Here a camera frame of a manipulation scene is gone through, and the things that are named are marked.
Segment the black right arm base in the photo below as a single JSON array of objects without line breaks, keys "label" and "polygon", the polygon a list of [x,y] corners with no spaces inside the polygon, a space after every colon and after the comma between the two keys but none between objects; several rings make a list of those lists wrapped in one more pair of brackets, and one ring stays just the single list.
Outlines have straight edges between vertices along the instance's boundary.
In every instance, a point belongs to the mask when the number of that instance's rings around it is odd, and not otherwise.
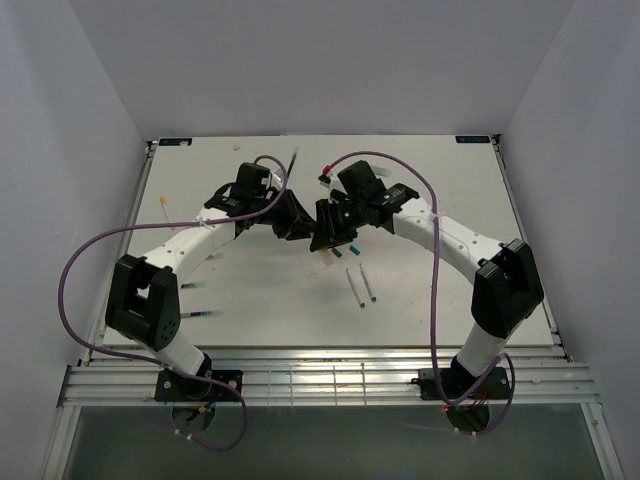
[{"label": "black right arm base", "polygon": [[[464,378],[451,368],[441,369],[440,379],[443,392],[450,400],[461,397],[476,381],[475,378]],[[422,400],[441,400],[432,369],[420,369],[410,383],[419,388]],[[502,367],[495,367],[473,390],[469,398],[471,400],[507,400],[509,396],[510,383],[507,372]]]}]

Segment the teal capped white marker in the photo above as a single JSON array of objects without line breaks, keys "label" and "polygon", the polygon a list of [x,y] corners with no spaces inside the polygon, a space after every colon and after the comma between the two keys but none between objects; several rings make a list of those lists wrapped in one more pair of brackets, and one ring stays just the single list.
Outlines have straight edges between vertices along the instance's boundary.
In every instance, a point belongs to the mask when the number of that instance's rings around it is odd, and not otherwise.
[{"label": "teal capped white marker", "polygon": [[354,298],[355,298],[358,306],[360,308],[365,308],[365,302],[362,300],[362,297],[361,297],[361,295],[359,293],[359,290],[358,290],[358,288],[356,286],[356,283],[355,283],[355,281],[354,281],[354,279],[353,279],[353,277],[352,277],[352,275],[350,273],[350,270],[348,268],[345,269],[345,274],[346,274],[348,283],[350,285],[350,288],[352,290],[352,293],[354,295]]}]

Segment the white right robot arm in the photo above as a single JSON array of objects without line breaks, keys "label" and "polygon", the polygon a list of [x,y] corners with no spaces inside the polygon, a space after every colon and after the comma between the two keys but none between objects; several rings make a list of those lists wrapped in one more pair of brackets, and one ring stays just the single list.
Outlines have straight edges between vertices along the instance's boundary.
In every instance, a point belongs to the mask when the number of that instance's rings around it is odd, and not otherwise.
[{"label": "white right robot arm", "polygon": [[474,324],[449,368],[433,370],[433,382],[447,395],[476,396],[507,341],[544,300],[530,245],[477,233],[440,214],[435,199],[402,183],[386,186],[364,160],[338,173],[325,167],[319,180],[328,195],[315,204],[311,251],[347,244],[372,226],[427,249],[435,266],[447,263],[469,281]]}]

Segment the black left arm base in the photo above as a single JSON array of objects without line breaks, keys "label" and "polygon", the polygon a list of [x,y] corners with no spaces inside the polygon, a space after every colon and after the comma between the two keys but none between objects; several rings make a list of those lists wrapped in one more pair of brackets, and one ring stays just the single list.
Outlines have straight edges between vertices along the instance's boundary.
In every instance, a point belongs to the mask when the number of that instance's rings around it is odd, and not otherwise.
[{"label": "black left arm base", "polygon": [[[217,382],[233,387],[242,392],[242,370],[213,370],[206,376]],[[157,402],[203,402],[218,399],[221,402],[236,402],[237,396],[228,389],[208,382],[184,378],[169,370],[162,370],[157,377],[154,400]]]}]

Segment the yellow highlighter pen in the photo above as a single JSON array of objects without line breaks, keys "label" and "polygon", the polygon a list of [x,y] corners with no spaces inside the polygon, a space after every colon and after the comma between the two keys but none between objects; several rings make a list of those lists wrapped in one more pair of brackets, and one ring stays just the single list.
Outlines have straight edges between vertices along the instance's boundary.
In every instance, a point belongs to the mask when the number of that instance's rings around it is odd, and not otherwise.
[{"label": "yellow highlighter pen", "polygon": [[318,254],[325,266],[329,267],[334,264],[333,256],[328,249],[320,249]]}]

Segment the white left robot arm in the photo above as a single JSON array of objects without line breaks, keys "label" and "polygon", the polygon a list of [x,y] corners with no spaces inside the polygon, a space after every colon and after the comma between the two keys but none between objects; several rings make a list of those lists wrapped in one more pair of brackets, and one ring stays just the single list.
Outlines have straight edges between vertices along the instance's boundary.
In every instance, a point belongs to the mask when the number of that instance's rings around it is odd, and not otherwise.
[{"label": "white left robot arm", "polygon": [[195,224],[140,257],[126,254],[114,269],[106,325],[146,347],[160,364],[180,370],[178,388],[190,399],[212,387],[208,356],[180,331],[183,282],[217,250],[255,224],[287,241],[312,237],[315,220],[295,194],[272,185],[271,171],[245,162],[236,180],[204,203]]}]

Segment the green capped white marker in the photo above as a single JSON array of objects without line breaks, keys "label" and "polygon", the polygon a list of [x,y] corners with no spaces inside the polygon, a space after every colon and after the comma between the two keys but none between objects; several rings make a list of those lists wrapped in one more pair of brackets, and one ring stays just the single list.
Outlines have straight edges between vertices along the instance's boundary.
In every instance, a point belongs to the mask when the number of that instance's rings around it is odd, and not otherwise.
[{"label": "green capped white marker", "polygon": [[369,300],[373,303],[375,303],[377,301],[377,296],[373,290],[372,284],[369,280],[369,277],[367,275],[367,272],[364,268],[364,265],[362,263],[359,264],[359,272],[363,281],[363,284],[365,286],[365,290],[367,292],[367,295],[369,297]]}]

